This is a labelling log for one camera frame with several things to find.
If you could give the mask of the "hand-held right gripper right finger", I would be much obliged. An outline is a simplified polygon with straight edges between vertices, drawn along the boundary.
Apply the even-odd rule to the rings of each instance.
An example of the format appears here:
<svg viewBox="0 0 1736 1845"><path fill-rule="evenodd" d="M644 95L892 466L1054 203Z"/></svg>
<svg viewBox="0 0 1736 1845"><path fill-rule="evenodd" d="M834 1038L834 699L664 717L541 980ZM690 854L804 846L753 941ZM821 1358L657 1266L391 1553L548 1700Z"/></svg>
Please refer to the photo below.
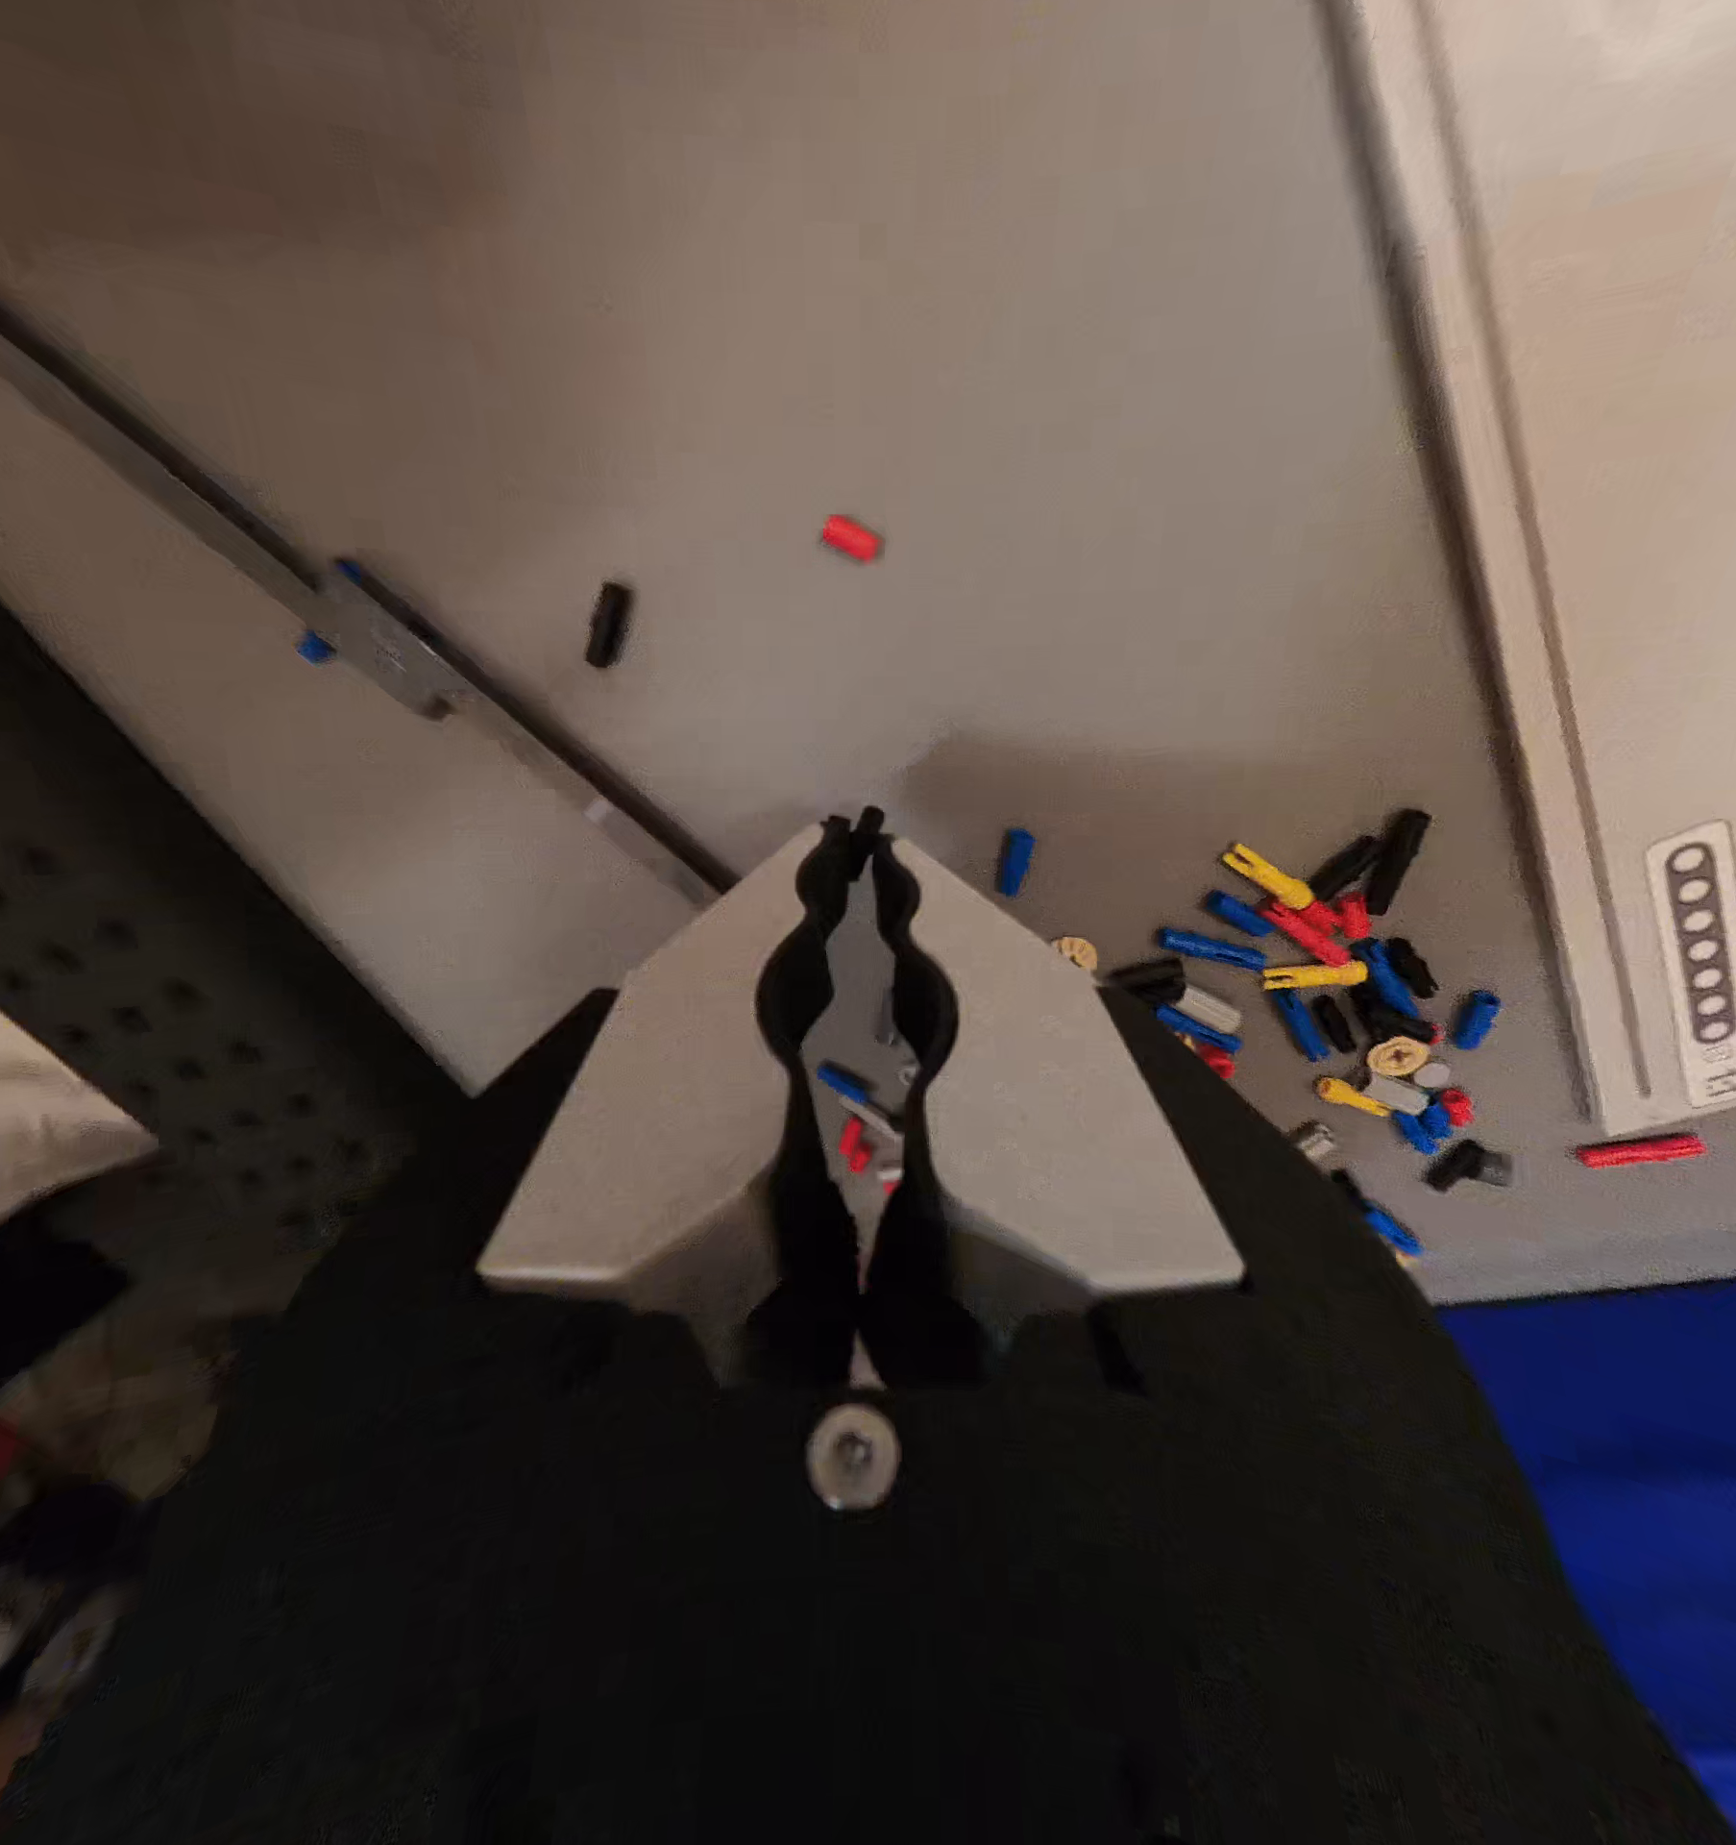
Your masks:
<svg viewBox="0 0 1736 1845"><path fill-rule="evenodd" d="M912 843L881 836L866 866L912 1070L862 1277L878 1377L973 1387L1037 1316L1243 1285L1097 980Z"/></svg>

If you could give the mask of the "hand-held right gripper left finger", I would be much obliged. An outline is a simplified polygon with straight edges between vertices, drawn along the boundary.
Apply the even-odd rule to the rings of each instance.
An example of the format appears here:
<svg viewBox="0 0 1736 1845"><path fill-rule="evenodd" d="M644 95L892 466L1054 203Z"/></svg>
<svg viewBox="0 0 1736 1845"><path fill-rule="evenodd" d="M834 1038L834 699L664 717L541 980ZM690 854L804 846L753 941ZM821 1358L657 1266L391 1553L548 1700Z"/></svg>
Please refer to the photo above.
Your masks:
<svg viewBox="0 0 1736 1845"><path fill-rule="evenodd" d="M730 1384L853 1387L862 1249L807 1041L859 876L856 824L821 820L621 986L482 1283L673 1316Z"/></svg>

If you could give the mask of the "pile of colourful lego pins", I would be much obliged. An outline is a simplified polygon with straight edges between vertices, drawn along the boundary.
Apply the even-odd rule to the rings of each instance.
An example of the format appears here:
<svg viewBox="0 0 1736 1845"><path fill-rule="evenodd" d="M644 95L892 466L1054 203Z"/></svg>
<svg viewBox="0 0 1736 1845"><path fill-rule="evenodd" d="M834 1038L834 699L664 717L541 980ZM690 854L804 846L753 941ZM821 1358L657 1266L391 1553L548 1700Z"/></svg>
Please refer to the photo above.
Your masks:
<svg viewBox="0 0 1736 1845"><path fill-rule="evenodd" d="M1311 1224L1334 1205L1288 1142L1327 1126L1328 1168L1353 1169L1357 1194L1402 1218L1419 1256L1403 1266L1435 1303L1515 1303L1695 1285L1736 1273L1736 1233L1702 1224L1705 1161L1590 1168L1564 1022L1548 989L1516 849L1494 807L1480 817L1432 804L1431 846L1403 876L1392 917L1372 918L1343 974L1265 995L1246 963L1305 963L1305 950L1253 912L1272 893L1229 872L1220 854L1247 843L1283 872L1309 872L1328 849L1382 836L1395 801L1343 778L1175 778L1159 788L1074 788L1068 774L1022 794L1002 778L980 811L946 815L905 801L902 846L1009 917L996 937L1081 937L1100 971L1151 960L1156 937L1230 937L1190 956L1187 995L1229 1005L1236 1029L1178 1048L1174 1026L1141 996L1094 996L1125 1048L1119 1077L1073 1072L1067 1032L1047 1022L1047 974L1018 976L1021 1000L999 1048L1018 1067L986 1083L986 1137L1009 1156L1002 1174L1039 1188L1061 1182L1081 1136L1119 1136L1125 1100L1143 1116L1159 1094L1207 1205L1250 1250L1250 1224Z"/></svg>

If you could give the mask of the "long dark grey lego beam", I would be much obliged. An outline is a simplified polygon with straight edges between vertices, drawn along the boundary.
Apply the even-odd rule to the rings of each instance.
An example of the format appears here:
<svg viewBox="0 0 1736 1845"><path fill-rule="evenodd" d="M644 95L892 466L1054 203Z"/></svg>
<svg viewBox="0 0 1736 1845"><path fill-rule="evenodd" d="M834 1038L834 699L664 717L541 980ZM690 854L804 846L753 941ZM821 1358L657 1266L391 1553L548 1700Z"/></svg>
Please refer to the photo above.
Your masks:
<svg viewBox="0 0 1736 1845"><path fill-rule="evenodd" d="M365 677L415 720L473 727L687 901L704 906L738 886L739 876L681 820L556 717L496 686L374 567L311 561L147 410L2 299L0 382L284 608L316 639L319 660Z"/></svg>

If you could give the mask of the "black perforated panel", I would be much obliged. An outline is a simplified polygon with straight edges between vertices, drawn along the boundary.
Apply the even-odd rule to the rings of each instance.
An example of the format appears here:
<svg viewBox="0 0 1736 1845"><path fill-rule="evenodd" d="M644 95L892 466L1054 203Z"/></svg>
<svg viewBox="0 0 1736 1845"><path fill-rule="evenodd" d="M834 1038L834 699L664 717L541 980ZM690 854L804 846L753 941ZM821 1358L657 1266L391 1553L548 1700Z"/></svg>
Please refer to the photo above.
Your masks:
<svg viewBox="0 0 1736 1845"><path fill-rule="evenodd" d="M0 1015L160 1142L66 1214L145 1279L311 1266L463 1104L2 605Z"/></svg>

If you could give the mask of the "blue plastic bin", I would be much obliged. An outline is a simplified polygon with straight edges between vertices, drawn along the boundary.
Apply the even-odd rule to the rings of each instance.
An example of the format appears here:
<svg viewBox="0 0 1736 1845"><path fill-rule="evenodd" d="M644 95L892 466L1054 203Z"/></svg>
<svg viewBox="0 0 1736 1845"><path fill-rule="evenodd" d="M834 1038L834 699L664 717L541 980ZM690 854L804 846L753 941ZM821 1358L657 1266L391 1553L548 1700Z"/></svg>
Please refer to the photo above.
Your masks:
<svg viewBox="0 0 1736 1845"><path fill-rule="evenodd" d="M1439 1316L1578 1601L1736 1832L1736 1279Z"/></svg>

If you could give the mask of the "open instruction booklet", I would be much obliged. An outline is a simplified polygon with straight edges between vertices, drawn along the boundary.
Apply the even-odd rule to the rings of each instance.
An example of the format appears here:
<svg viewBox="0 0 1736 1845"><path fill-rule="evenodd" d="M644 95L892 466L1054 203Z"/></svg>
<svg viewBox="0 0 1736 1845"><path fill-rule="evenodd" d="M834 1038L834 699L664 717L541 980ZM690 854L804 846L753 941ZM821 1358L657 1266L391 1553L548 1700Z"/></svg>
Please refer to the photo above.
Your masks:
<svg viewBox="0 0 1736 1845"><path fill-rule="evenodd" d="M1736 1110L1736 3L1340 3L1604 1133Z"/></svg>

